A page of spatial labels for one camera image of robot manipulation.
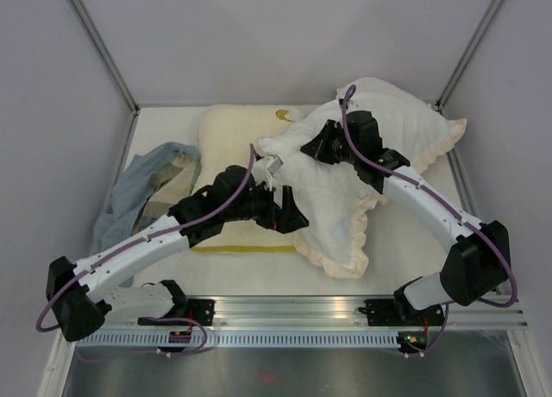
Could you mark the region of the cream foam contour pillow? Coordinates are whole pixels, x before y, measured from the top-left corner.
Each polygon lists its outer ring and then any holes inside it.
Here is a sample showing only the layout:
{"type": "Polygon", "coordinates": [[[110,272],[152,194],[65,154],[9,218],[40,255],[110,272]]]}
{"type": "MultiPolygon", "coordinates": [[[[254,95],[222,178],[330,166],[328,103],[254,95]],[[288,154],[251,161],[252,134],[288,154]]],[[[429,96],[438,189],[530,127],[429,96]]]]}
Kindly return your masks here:
{"type": "MultiPolygon", "coordinates": [[[[217,104],[206,110],[198,126],[201,170],[194,187],[211,184],[230,165],[245,167],[249,146],[260,153],[258,141],[285,132],[305,118],[297,107],[217,104]]],[[[220,234],[193,248],[198,253],[292,253],[288,238],[253,221],[225,224],[220,234]]]]}

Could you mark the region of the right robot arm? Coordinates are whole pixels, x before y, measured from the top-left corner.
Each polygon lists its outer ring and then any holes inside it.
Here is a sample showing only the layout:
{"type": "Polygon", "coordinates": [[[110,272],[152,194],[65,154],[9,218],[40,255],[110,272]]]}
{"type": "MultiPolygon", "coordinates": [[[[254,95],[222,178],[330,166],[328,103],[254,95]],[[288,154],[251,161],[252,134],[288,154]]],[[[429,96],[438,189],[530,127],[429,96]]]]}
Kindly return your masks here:
{"type": "Polygon", "coordinates": [[[414,324],[432,306],[488,304],[486,294],[506,281],[511,297],[500,307],[517,300],[506,227],[454,208],[401,153],[385,147],[371,112],[354,111],[340,122],[327,121],[300,150],[325,164],[350,164],[363,183],[409,210],[441,244],[447,255],[442,270],[394,292],[392,310],[400,323],[414,324]]]}

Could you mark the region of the blue and beige cloth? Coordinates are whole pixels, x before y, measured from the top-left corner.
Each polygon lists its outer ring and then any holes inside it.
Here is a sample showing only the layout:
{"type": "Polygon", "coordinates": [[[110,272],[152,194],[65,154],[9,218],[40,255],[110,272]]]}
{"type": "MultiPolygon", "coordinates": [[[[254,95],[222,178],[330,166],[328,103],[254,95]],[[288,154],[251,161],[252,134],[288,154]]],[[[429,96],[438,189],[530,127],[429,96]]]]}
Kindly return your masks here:
{"type": "Polygon", "coordinates": [[[94,225],[93,251],[117,245],[168,213],[191,195],[200,171],[198,149],[177,142],[135,156],[94,225]]]}

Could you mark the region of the grey plush ruffled pillowcase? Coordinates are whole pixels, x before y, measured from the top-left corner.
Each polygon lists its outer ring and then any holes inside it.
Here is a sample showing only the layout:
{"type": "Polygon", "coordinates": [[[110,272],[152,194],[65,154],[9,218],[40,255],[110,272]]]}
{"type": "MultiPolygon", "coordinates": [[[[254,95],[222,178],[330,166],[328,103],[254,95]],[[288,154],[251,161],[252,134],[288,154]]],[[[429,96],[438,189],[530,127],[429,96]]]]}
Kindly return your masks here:
{"type": "MultiPolygon", "coordinates": [[[[384,143],[410,160],[424,173],[465,134],[467,119],[448,120],[436,115],[419,120],[389,120],[380,125],[384,143]]],[[[388,199],[360,183],[352,167],[323,166],[296,153],[296,170],[286,176],[298,192],[301,211],[310,226],[290,236],[295,250],[324,273],[337,279],[360,279],[370,257],[369,216],[388,199]]]]}

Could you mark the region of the frame post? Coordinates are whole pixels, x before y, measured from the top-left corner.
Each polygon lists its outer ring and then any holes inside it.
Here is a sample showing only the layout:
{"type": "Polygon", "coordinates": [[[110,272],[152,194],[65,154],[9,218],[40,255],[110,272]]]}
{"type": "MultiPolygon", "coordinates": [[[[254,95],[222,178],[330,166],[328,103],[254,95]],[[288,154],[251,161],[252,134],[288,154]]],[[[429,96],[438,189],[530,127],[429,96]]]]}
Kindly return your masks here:
{"type": "Polygon", "coordinates": [[[85,32],[92,48],[101,60],[105,71],[112,81],[123,102],[126,104],[132,115],[136,115],[140,109],[130,89],[128,88],[122,74],[120,73],[107,45],[101,36],[89,10],[83,0],[66,0],[76,16],[79,24],[85,32]]]}
{"type": "Polygon", "coordinates": [[[507,0],[490,0],[433,108],[443,113],[507,0]]]}

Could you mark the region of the left frame post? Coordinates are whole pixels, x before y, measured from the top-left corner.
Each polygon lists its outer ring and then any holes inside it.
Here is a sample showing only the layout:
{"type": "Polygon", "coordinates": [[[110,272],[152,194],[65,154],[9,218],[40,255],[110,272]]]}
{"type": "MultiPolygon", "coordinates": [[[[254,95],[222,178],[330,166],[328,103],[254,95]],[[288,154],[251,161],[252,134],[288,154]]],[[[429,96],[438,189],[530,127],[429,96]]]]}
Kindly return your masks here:
{"type": "Polygon", "coordinates": [[[105,71],[112,81],[123,102],[126,104],[132,115],[136,115],[140,109],[130,89],[128,88],[122,74],[120,73],[107,45],[101,36],[89,10],[83,0],[66,0],[76,16],[79,24],[85,32],[92,48],[101,60],[105,71]]]}

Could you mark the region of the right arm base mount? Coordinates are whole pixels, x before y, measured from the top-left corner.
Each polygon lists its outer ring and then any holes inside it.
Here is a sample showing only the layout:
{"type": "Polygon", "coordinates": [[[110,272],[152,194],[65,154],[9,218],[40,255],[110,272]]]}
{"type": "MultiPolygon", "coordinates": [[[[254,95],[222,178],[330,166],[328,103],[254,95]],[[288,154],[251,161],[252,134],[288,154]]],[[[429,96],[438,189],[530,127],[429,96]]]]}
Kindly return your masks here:
{"type": "Polygon", "coordinates": [[[417,311],[410,306],[400,305],[395,299],[366,299],[358,312],[366,316],[372,327],[422,327],[441,326],[444,310],[436,305],[417,311]]]}

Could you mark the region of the right frame post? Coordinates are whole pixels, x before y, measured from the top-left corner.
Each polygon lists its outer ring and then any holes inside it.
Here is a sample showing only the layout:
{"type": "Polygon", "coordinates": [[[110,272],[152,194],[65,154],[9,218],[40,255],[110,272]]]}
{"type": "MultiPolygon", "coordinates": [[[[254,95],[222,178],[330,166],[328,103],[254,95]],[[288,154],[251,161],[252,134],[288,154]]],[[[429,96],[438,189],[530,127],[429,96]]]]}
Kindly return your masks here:
{"type": "Polygon", "coordinates": [[[443,113],[507,0],[490,0],[433,108],[443,113]]]}

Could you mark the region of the aluminium front rail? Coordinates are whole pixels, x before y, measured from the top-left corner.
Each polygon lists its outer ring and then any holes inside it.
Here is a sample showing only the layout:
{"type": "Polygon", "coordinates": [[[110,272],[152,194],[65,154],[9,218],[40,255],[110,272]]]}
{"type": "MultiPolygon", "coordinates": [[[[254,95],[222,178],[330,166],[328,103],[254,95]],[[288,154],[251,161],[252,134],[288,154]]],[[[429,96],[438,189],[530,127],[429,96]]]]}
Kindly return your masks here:
{"type": "Polygon", "coordinates": [[[526,330],[528,323],[518,303],[508,308],[479,301],[470,306],[431,307],[403,320],[389,296],[214,296],[192,297],[187,315],[202,325],[232,329],[262,327],[422,327],[443,322],[451,330],[526,330]]]}

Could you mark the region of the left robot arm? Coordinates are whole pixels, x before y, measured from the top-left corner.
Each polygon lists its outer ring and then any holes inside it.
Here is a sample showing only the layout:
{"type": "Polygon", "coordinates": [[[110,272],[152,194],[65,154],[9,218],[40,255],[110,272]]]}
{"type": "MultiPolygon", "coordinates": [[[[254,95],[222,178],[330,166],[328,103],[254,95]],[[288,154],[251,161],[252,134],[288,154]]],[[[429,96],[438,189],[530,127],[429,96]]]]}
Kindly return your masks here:
{"type": "Polygon", "coordinates": [[[191,325],[189,299],[175,280],[124,287],[135,274],[219,235],[225,224],[252,221],[266,230],[292,233],[308,226],[290,186],[278,195],[245,167],[230,166],[214,182],[181,199],[125,241],[76,262],[66,257],[48,269],[47,309],[65,340],[76,342],[105,323],[191,325]]]}

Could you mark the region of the white pillow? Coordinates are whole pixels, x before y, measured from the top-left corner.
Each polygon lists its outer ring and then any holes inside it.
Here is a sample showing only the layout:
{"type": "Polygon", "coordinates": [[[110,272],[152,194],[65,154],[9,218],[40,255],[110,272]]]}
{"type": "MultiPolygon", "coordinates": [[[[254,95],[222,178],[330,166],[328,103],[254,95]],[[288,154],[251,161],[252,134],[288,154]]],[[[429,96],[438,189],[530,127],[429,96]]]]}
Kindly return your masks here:
{"type": "MultiPolygon", "coordinates": [[[[356,91],[349,101],[349,109],[367,110],[371,112],[378,122],[379,134],[383,139],[383,143],[384,138],[382,132],[380,131],[380,125],[386,119],[405,121],[411,119],[425,119],[434,117],[436,115],[442,117],[442,115],[432,110],[431,107],[424,101],[414,97],[406,91],[399,89],[395,85],[385,82],[382,79],[362,78],[357,79],[356,81],[354,81],[353,84],[356,87],[356,91]]],[[[298,192],[294,190],[291,179],[286,176],[288,173],[292,173],[296,170],[296,168],[292,165],[292,162],[295,160],[293,155],[299,153],[310,158],[310,156],[301,153],[300,148],[311,139],[313,139],[321,131],[322,127],[328,120],[340,122],[341,119],[342,113],[340,105],[338,104],[337,100],[332,100],[314,109],[303,120],[293,123],[284,133],[275,137],[261,138],[259,140],[260,149],[264,154],[275,154],[279,156],[280,159],[284,162],[284,165],[274,175],[274,181],[280,186],[287,185],[292,188],[294,199],[298,208],[298,192]]],[[[325,164],[319,161],[315,162],[323,166],[330,167],[352,167],[345,162],[336,163],[334,165],[325,164]]],[[[371,186],[368,186],[361,182],[354,168],[353,171],[362,185],[367,186],[369,189],[373,190],[371,186]]]]}

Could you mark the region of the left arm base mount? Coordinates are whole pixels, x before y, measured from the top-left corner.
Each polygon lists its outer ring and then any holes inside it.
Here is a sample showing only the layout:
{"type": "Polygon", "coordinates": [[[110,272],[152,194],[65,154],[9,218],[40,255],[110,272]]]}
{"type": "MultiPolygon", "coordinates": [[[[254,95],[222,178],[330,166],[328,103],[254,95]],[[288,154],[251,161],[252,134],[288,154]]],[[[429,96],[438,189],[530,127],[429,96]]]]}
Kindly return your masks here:
{"type": "Polygon", "coordinates": [[[167,315],[159,318],[139,318],[137,324],[143,326],[194,326],[194,324],[184,321],[184,318],[187,318],[202,326],[212,326],[215,304],[213,299],[188,299],[185,307],[175,306],[167,315]]]}

